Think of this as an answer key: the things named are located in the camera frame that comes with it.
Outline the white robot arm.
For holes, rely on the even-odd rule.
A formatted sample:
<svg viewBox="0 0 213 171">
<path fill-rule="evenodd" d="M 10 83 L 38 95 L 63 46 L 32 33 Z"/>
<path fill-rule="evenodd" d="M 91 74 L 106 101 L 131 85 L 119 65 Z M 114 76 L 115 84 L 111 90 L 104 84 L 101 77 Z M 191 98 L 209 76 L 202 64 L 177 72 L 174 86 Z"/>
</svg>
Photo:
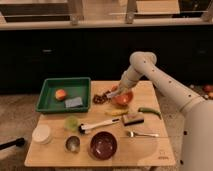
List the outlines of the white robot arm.
<svg viewBox="0 0 213 171">
<path fill-rule="evenodd" d="M 169 97 L 184 115 L 181 161 L 179 171 L 213 171 L 213 100 L 207 100 L 156 67 L 152 52 L 134 52 L 130 66 L 122 74 L 118 88 L 108 98 L 135 87 L 142 76 L 147 77 Z"/>
</svg>

